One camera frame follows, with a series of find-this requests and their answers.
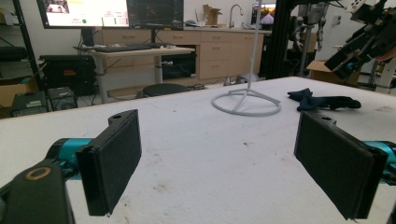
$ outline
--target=computer tower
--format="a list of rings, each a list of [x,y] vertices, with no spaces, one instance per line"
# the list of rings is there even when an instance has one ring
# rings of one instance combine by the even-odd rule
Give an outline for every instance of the computer tower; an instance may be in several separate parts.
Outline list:
[[[43,91],[17,93],[11,107],[11,117],[41,114],[48,112],[46,95]]]
[[[49,89],[49,101],[52,111],[78,107],[76,97],[68,87]]]
[[[88,55],[42,55],[43,82],[46,90],[68,87],[75,96],[96,93],[95,63]]]

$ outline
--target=round metal stand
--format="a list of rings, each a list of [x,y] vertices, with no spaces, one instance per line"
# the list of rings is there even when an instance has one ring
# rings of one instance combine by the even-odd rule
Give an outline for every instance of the round metal stand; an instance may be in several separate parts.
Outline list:
[[[257,38],[259,36],[259,26],[260,26],[259,23],[260,23],[260,15],[261,14],[262,14],[262,0],[259,0],[259,10],[257,11],[256,29],[255,29],[255,34],[254,34],[254,46],[253,46],[253,53],[252,53],[251,60],[250,60],[250,73],[249,73],[248,82],[247,82],[247,89],[229,91],[228,93],[224,93],[224,94],[218,95],[215,98],[213,98],[212,105],[218,110],[221,110],[223,112],[230,113],[230,114],[251,116],[251,117],[269,116],[269,115],[273,115],[273,114],[279,112],[279,110],[280,110],[280,101],[250,89],[251,76],[253,74],[254,61],[255,61],[255,55],[256,55],[256,49],[257,49]],[[236,105],[233,107],[233,109],[226,109],[217,103],[217,100],[221,97],[232,97],[232,96],[238,96],[238,95],[242,95],[242,97],[241,97],[241,99],[239,99],[239,101],[236,103]],[[244,112],[244,111],[238,110],[238,109],[240,109],[240,105],[242,104],[242,102],[247,97],[261,98],[263,100],[270,101],[276,105],[276,108],[274,110],[271,110],[268,112],[266,112],[266,111],[264,111],[264,112]]]
[[[237,96],[237,95],[241,95],[242,97],[239,99],[239,101],[233,107],[233,109],[226,109],[226,108],[221,107],[220,105],[218,105],[216,103],[216,101],[219,98],[221,98],[221,97],[226,97],[226,96],[230,97],[230,96]],[[261,99],[266,100],[266,101],[270,101],[270,102],[274,103],[276,108],[274,108],[273,110],[270,110],[270,111],[263,111],[263,112],[243,112],[243,111],[238,110],[238,109],[240,109],[240,105],[242,104],[242,102],[245,100],[246,97],[256,97],[256,98],[261,98]],[[278,100],[276,100],[274,98],[271,98],[269,96],[266,96],[264,94],[261,94],[261,93],[259,93],[257,91],[253,91],[251,89],[242,89],[242,90],[236,90],[236,91],[229,91],[228,93],[224,93],[224,94],[218,95],[215,98],[213,98],[212,105],[215,108],[217,108],[218,110],[221,110],[221,111],[229,113],[229,114],[250,116],[250,117],[269,116],[269,115],[276,114],[280,110],[280,101],[278,101]]]

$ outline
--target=white table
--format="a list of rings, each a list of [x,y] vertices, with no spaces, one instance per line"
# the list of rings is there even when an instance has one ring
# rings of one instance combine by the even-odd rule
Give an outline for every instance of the white table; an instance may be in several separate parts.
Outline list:
[[[345,221],[293,155],[300,113],[288,91],[350,96],[358,110],[322,111],[360,140],[396,141],[396,98],[287,77],[252,83],[282,103],[263,118],[223,113],[210,101],[244,85],[0,120],[0,186],[41,161],[58,139],[93,138],[107,118],[138,109],[143,155],[111,217],[89,217],[80,181],[67,181],[77,223],[333,224]],[[380,184],[367,220],[385,224],[396,188]]]
[[[112,53],[103,53],[92,51],[91,56],[93,57],[96,64],[96,79],[99,85],[99,92],[101,96],[102,103],[108,103],[109,99],[107,96],[107,91],[116,90],[126,87],[131,87],[131,82],[127,81],[127,77],[129,77],[131,72],[129,73],[119,73],[119,74],[111,74],[106,75],[104,68],[104,59],[122,59],[122,58],[133,58],[133,57],[141,57],[141,56],[153,56],[155,60],[155,82],[162,83],[163,82],[163,65],[162,65],[162,56],[163,55],[174,55],[174,54],[185,54],[195,51],[195,49],[187,49],[187,48],[161,48],[161,49],[143,49],[143,50],[133,50],[133,51],[122,51],[122,52],[112,52]]]

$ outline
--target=computer monitor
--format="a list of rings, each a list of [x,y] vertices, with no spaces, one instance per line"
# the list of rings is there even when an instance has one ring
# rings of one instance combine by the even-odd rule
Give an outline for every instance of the computer monitor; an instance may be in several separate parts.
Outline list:
[[[264,17],[271,16],[272,20],[274,20],[275,9],[276,9],[276,4],[275,3],[273,3],[273,4],[262,4],[262,12],[261,12],[261,15],[260,15],[259,24],[270,24],[270,23],[264,22],[264,21],[268,21]],[[251,11],[251,24],[256,24],[257,12],[258,11],[259,11],[259,4],[253,4],[252,11]]]
[[[183,0],[127,0],[127,7],[131,28],[183,30]]]
[[[126,0],[37,0],[45,29],[129,27]]]

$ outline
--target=keyboard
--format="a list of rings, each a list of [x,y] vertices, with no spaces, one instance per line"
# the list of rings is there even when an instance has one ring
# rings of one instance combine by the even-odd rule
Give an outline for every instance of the keyboard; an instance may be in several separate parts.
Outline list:
[[[121,47],[95,47],[93,49],[96,52],[114,53],[114,52],[123,52],[123,51],[151,49],[151,47],[145,45],[132,45],[132,46],[121,46]]]

